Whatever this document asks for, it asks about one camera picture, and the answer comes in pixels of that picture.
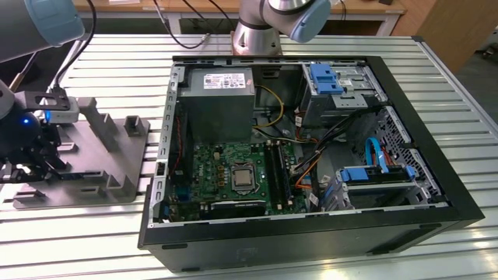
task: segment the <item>aluminum table surface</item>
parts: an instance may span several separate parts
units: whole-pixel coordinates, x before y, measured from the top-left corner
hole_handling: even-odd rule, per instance
[[[181,36],[195,43],[201,36]],[[286,55],[380,55],[480,204],[486,219],[444,233],[400,254],[173,274],[138,246],[145,196],[131,204],[17,211],[15,185],[0,193],[0,279],[434,279],[498,278],[497,125],[425,43],[409,37],[320,36],[308,44],[282,38]],[[230,55],[229,36],[197,50],[165,35],[99,35],[62,85],[98,97],[114,119],[151,122],[141,192],[154,173],[174,55]]]

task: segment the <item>ram slot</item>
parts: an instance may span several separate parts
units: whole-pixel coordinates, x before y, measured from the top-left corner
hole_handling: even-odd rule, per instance
[[[284,189],[284,196],[286,198],[285,204],[293,203],[293,192],[290,191],[290,180],[289,180],[289,172],[286,167],[286,158],[284,155],[282,146],[277,146],[277,154],[280,155],[280,169],[278,169],[278,176],[281,181],[281,188]]]
[[[270,187],[270,199],[272,199],[272,206],[276,210],[281,210],[284,207],[284,197],[281,191],[281,185],[277,180],[277,171],[278,171],[278,163],[277,163],[277,154],[274,151],[273,144],[266,145],[265,147],[265,163],[266,163],[266,178],[268,184]]]

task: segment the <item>gray parts holder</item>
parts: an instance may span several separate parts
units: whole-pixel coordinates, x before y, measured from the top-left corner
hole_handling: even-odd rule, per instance
[[[81,98],[78,105],[87,121],[61,125],[59,153],[69,163],[66,173],[82,174],[83,179],[26,184],[14,197],[18,209],[135,200],[150,123],[138,116],[114,120],[101,114],[95,98]]]

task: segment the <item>workbench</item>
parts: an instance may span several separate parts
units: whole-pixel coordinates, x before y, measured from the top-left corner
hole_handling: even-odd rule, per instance
[[[185,43],[201,36],[179,36]],[[77,43],[73,55],[82,43]],[[410,37],[318,36],[298,44],[282,38],[286,55],[380,55],[406,92],[486,219],[446,232],[400,254],[354,257],[174,275],[138,249],[147,183],[154,173],[163,105],[174,55],[230,55],[229,36],[197,50],[165,35],[97,35],[62,85],[75,97],[97,97],[114,119],[151,122],[137,201],[126,205],[17,211],[17,185],[0,193],[0,279],[458,279],[498,273],[497,125],[456,77]]]
[[[139,4],[110,5],[109,0],[94,0],[98,18],[158,18],[153,0],[142,0]],[[231,19],[239,18],[239,0],[215,0]],[[75,6],[85,18],[91,17],[87,0],[74,0]],[[167,16],[173,34],[182,34],[181,19],[198,19],[182,0],[158,1]],[[207,0],[190,0],[190,4],[207,19],[225,19],[225,15]],[[406,9],[398,0],[392,5],[378,1],[346,0],[346,20],[382,22],[377,36],[389,36]],[[338,3],[332,8],[329,20],[341,20],[342,5]]]

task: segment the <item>cpu socket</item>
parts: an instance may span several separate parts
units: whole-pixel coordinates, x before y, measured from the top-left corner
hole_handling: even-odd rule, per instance
[[[257,188],[255,182],[255,166],[246,164],[243,166],[231,167],[233,191],[246,195]]]

